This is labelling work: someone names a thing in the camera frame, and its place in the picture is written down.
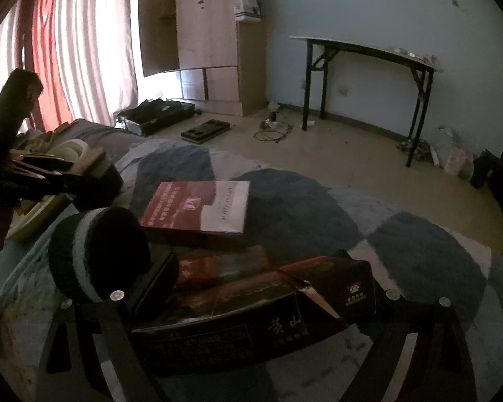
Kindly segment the long black gift box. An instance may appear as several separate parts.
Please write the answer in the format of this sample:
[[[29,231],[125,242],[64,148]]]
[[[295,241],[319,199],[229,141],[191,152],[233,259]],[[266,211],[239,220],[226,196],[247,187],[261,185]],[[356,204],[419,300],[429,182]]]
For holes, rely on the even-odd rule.
[[[175,362],[273,359],[354,324],[351,315],[373,297],[372,280],[370,263],[347,253],[300,260],[189,296],[131,338],[141,352]]]

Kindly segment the pale green plastic basin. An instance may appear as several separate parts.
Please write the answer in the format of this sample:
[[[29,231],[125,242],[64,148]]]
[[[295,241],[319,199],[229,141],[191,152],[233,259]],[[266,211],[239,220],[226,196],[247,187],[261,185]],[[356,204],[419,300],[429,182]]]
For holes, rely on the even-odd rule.
[[[9,172],[12,189],[19,193],[6,238],[23,242],[46,228],[78,192],[83,174],[91,166],[84,163],[91,148],[79,139],[62,142],[48,151],[13,150]]]

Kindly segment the blue white checkered rug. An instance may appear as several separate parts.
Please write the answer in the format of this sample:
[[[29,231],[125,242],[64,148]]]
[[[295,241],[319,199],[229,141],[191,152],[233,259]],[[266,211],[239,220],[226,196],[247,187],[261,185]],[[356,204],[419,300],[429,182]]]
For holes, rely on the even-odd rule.
[[[23,401],[503,401],[503,258],[388,203],[170,140],[7,252]]]

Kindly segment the black open case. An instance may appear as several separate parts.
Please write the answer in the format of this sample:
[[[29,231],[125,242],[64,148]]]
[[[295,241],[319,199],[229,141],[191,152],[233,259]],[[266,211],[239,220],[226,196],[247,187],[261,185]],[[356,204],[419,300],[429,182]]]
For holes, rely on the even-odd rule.
[[[117,127],[147,137],[190,119],[195,114],[196,108],[192,103],[155,99],[116,112],[114,120]]]

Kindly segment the black foam tray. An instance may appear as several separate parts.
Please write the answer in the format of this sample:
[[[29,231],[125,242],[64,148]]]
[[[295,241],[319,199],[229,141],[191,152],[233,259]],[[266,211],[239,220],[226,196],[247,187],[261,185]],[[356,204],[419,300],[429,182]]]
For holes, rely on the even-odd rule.
[[[212,119],[193,127],[190,130],[182,132],[180,137],[186,142],[202,144],[220,134],[228,132],[229,129],[231,129],[230,123]]]

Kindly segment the red and white booklet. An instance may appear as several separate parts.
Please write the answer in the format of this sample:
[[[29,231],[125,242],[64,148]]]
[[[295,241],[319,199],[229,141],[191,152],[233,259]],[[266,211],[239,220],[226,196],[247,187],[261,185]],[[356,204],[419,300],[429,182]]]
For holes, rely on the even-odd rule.
[[[247,181],[162,182],[139,224],[148,229],[242,234],[249,194]]]

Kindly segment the dark red flat box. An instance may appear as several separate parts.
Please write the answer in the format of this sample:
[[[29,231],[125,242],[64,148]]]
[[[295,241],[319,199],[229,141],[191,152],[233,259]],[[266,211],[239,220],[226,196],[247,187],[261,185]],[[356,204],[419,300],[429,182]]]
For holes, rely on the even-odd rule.
[[[178,285],[211,284],[252,276],[269,268],[265,248],[242,251],[192,251],[179,257]]]

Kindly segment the pink red curtain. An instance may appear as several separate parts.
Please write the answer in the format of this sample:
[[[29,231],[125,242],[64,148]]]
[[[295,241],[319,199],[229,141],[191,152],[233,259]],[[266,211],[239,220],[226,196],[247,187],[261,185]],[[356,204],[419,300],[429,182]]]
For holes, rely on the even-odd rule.
[[[130,0],[10,0],[0,12],[0,92],[10,73],[38,74],[30,127],[76,119],[111,126],[138,102]]]

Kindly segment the wooden wardrobe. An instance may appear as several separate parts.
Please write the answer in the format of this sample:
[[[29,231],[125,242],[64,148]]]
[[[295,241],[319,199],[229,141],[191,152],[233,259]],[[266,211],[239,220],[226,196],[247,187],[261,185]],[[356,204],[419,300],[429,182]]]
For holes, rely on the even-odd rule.
[[[190,101],[215,114],[265,107],[266,26],[243,0],[131,0],[139,97]]]

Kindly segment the black bin by door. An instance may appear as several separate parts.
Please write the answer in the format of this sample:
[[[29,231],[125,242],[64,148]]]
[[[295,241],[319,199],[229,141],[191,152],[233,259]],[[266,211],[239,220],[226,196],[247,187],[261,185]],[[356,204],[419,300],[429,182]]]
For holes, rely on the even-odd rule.
[[[499,157],[489,150],[483,149],[473,161],[473,172],[470,179],[471,186],[475,189],[483,188],[496,170],[499,162]]]

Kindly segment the pink plastic bag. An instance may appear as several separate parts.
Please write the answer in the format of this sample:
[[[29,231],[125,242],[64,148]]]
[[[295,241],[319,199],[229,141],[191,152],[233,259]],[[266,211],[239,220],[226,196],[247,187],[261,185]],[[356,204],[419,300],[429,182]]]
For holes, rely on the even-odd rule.
[[[439,126],[433,135],[433,149],[443,171],[469,181],[474,172],[474,155],[471,145],[460,132],[450,126]]]

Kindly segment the white bag on wardrobe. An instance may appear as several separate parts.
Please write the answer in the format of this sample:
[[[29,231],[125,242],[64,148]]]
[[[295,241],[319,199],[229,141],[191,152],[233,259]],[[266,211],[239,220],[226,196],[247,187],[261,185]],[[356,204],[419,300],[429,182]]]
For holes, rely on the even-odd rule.
[[[235,0],[233,11],[237,22],[253,23],[263,18],[260,0]]]

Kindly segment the black leg folding table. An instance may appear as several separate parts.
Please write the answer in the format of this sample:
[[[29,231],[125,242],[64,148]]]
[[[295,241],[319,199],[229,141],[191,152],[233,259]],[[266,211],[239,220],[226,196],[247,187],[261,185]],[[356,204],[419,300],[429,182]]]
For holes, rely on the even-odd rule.
[[[406,167],[422,140],[433,81],[443,69],[434,55],[404,48],[361,45],[337,38],[293,36],[305,43],[300,128],[310,111],[392,128],[411,142]]]

